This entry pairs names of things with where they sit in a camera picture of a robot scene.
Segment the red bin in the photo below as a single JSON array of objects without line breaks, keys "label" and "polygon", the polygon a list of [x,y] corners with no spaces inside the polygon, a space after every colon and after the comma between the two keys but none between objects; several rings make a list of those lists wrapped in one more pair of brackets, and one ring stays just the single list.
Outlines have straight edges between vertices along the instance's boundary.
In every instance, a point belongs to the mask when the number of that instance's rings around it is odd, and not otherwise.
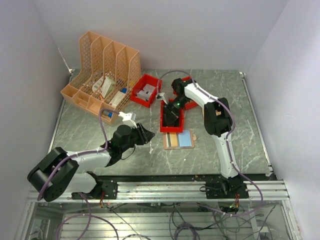
[{"label": "red bin", "polygon": [[[179,83],[193,84],[193,81],[192,81],[192,79],[191,79],[190,76],[187,76],[187,77],[184,77],[184,78],[176,78],[176,79],[174,79],[174,80],[172,81],[172,83],[171,83],[171,87],[172,87],[172,89],[173,89],[173,94],[174,94],[176,97],[179,96],[179,93],[176,92],[176,89],[178,88],[178,84],[179,84]],[[198,106],[198,104],[197,104],[195,101],[189,100],[188,102],[186,102],[186,104],[184,105],[183,108],[184,108],[185,110],[190,110],[190,109],[195,108],[195,107],[197,107],[197,106]]]},{"label": "red bin", "polygon": [[179,119],[173,125],[166,125],[164,122],[164,110],[165,102],[162,100],[160,105],[160,127],[159,130],[162,133],[182,133],[184,130],[185,114],[184,109],[179,111]]},{"label": "red bin", "polygon": [[161,90],[162,80],[149,74],[144,74],[133,87],[130,100],[146,108],[150,108],[156,99],[157,89]]}]

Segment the gold striped card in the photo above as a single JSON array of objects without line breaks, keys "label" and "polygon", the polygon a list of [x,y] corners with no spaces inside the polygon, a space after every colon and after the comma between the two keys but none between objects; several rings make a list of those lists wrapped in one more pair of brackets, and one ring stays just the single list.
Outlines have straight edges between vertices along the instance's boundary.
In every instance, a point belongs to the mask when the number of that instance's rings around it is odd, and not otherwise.
[{"label": "gold striped card", "polygon": [[169,132],[167,134],[167,145],[169,148],[175,148],[179,146],[178,135],[175,132]]}]

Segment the tan leather card holder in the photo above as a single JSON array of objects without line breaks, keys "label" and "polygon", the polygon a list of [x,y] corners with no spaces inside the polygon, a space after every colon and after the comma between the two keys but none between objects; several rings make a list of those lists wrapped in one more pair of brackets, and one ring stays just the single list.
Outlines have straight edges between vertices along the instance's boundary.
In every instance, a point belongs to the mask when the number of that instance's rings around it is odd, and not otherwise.
[{"label": "tan leather card holder", "polygon": [[167,134],[168,132],[162,135],[165,150],[192,149],[195,147],[197,136],[194,135],[190,129],[185,129],[182,133],[176,133],[178,137],[178,147],[168,147]]}]

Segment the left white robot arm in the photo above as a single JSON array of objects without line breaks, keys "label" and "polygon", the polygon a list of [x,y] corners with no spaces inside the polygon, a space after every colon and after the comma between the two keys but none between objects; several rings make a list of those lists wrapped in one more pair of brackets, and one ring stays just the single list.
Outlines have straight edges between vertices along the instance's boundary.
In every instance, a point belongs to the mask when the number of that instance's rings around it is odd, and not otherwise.
[{"label": "left white robot arm", "polygon": [[27,180],[46,202],[70,193],[73,200],[115,199],[118,186],[112,179],[102,179],[91,171],[110,167],[123,159],[123,153],[148,144],[155,133],[138,123],[137,127],[122,124],[110,140],[96,149],[81,153],[53,148],[27,175]]}]

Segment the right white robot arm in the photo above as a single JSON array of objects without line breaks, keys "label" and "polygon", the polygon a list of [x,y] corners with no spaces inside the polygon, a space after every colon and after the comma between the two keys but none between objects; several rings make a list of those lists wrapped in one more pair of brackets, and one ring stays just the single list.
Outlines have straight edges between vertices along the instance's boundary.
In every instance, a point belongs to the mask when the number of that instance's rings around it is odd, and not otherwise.
[{"label": "right white robot arm", "polygon": [[171,84],[176,98],[165,103],[162,107],[162,123],[166,127],[179,123],[180,110],[187,102],[194,101],[204,113],[204,128],[213,137],[220,160],[220,173],[224,180],[220,184],[220,192],[226,198],[233,197],[238,192],[238,186],[230,179],[236,177],[238,172],[234,166],[234,152],[232,144],[228,141],[232,130],[233,120],[229,113],[229,104],[226,98],[216,98],[203,90],[192,79],[183,81],[175,79]]}]

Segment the grey white boxes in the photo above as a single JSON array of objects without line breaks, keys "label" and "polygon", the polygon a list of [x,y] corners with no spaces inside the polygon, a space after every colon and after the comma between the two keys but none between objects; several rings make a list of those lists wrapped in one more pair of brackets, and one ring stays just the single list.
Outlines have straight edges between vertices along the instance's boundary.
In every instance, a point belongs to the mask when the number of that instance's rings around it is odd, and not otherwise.
[{"label": "grey white boxes", "polygon": [[150,85],[150,84],[146,84],[143,89],[141,89],[137,94],[137,98],[145,101],[145,102],[148,102],[154,92],[154,90],[156,89],[155,86],[153,85]]}]

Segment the blue capped bottle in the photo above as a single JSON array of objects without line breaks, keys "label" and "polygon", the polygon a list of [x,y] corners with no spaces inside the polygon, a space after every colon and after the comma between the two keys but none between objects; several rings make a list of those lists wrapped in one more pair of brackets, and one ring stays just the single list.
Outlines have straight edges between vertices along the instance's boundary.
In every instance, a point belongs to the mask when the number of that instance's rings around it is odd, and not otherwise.
[{"label": "blue capped bottle", "polygon": [[104,110],[102,112],[102,115],[103,115],[104,118],[111,118],[112,115],[113,115],[113,112],[112,111],[108,111],[108,110]]}]

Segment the red white box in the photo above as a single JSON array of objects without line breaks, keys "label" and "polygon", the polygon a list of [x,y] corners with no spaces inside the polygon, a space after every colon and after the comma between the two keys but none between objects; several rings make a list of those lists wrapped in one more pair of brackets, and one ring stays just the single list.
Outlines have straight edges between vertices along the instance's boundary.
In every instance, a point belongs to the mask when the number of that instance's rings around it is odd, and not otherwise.
[{"label": "red white box", "polygon": [[123,100],[123,98],[125,97],[125,93],[122,91],[118,91],[115,96],[111,99],[111,101],[109,102],[109,105],[113,108],[116,108],[120,102]]}]

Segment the green white box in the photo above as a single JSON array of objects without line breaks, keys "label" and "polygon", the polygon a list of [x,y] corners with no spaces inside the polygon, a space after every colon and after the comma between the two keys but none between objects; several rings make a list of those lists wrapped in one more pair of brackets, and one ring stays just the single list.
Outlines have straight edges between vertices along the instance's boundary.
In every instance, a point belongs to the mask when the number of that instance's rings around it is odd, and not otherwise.
[{"label": "green white box", "polygon": [[100,95],[103,97],[103,98],[106,98],[108,96],[108,94],[113,90],[115,86],[115,81],[106,76],[101,87],[100,87]]}]

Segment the white labelled packet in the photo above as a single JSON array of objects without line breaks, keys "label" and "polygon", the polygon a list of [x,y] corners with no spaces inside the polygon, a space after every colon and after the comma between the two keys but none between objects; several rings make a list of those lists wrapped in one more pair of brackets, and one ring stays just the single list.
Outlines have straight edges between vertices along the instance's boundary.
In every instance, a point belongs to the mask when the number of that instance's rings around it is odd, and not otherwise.
[{"label": "white labelled packet", "polygon": [[92,85],[92,91],[93,92],[98,91],[103,85],[103,83],[104,83],[104,77],[102,76]]}]

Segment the peach mesh file organizer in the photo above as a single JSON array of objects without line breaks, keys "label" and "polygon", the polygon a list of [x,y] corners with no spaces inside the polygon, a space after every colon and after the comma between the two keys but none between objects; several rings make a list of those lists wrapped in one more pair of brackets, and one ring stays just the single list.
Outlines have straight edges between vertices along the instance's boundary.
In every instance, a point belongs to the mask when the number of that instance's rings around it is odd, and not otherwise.
[{"label": "peach mesh file organizer", "polygon": [[140,52],[88,31],[79,39],[80,73],[61,94],[74,106],[112,125],[141,78]]}]

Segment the aluminium rail frame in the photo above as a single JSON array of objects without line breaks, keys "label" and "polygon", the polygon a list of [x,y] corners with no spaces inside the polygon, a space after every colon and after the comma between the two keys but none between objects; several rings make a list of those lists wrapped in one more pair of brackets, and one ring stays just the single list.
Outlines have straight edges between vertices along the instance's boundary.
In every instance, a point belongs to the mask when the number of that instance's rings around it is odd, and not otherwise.
[{"label": "aluminium rail frame", "polygon": [[28,198],[24,240],[299,240],[282,181],[207,199],[203,182],[119,182],[116,199]]}]

